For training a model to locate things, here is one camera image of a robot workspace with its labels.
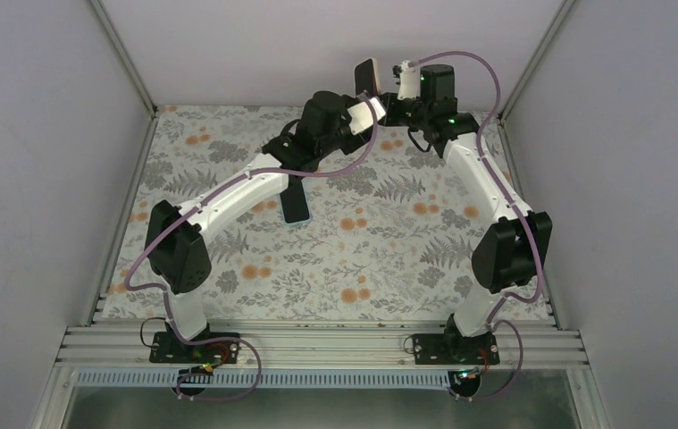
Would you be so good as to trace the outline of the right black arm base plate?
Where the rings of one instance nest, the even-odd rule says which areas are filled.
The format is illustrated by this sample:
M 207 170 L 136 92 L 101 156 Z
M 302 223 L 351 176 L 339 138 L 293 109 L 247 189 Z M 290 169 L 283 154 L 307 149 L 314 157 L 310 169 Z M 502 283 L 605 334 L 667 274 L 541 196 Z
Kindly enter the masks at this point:
M 402 350 L 412 355 L 418 366 L 492 366 L 500 363 L 496 338 L 490 332 L 476 337 L 416 333 L 403 340 Z

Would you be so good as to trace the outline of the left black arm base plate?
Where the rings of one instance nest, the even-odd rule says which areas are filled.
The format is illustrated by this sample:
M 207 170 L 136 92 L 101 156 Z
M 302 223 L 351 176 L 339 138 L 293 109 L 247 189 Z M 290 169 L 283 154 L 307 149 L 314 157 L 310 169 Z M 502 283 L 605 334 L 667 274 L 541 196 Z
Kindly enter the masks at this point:
M 234 332 L 203 333 L 198 340 L 203 345 L 182 343 L 172 332 L 157 332 L 153 338 L 148 361 L 153 364 L 184 364 L 192 366 L 235 364 L 239 353 L 240 335 Z

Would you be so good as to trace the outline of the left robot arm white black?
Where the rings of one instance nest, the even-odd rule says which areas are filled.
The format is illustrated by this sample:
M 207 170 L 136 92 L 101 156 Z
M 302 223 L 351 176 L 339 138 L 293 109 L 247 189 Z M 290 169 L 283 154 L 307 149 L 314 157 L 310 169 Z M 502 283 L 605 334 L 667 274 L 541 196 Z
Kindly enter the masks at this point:
M 316 92 L 306 103 L 294 131 L 268 141 L 229 179 L 179 205 L 166 200 L 153 208 L 141 254 L 162 277 L 166 323 L 174 331 L 172 348 L 188 362 L 208 350 L 208 322 L 196 290 L 212 271 L 208 245 L 228 223 L 260 202 L 298 187 L 302 179 L 321 178 L 320 162 L 336 151 L 358 158 L 328 178 L 352 172 L 370 154 L 386 109 L 378 97 L 356 98 Z

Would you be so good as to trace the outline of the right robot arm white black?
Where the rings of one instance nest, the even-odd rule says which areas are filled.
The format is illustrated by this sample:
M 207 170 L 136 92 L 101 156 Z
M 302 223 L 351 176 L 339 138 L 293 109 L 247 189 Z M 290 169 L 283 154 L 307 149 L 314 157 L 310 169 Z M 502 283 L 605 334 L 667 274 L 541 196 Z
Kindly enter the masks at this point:
M 525 203 L 498 170 L 482 139 L 484 123 L 459 110 L 452 66 L 403 62 L 393 74 L 398 92 L 381 98 L 386 123 L 420 131 L 428 148 L 468 186 L 489 225 L 472 253 L 479 285 L 449 316 L 436 347 L 421 346 L 432 357 L 464 364 L 494 347 L 491 330 L 508 300 L 533 303 L 541 298 L 553 224 L 547 213 Z

